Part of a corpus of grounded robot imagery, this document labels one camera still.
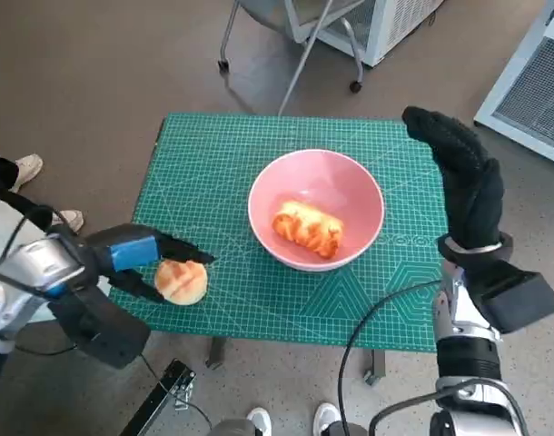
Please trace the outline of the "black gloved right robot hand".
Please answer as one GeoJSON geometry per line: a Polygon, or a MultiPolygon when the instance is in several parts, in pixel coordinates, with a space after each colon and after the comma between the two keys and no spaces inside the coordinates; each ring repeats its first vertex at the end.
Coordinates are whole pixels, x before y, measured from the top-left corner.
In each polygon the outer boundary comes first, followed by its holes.
{"type": "Polygon", "coordinates": [[[440,169],[449,237],[465,251],[499,244],[504,194],[499,161],[456,118],[408,106],[401,119],[410,138],[430,147],[440,169]]]}

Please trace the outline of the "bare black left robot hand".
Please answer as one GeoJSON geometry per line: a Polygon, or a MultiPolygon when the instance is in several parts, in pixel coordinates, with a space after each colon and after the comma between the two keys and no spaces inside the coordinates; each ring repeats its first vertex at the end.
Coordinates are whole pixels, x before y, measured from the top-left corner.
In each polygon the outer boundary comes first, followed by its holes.
{"type": "Polygon", "coordinates": [[[135,269],[162,259],[209,264],[214,257],[190,242],[177,239],[153,227],[124,223],[87,236],[85,255],[94,260],[98,274],[113,287],[136,298],[161,303],[163,296],[135,269]]]}

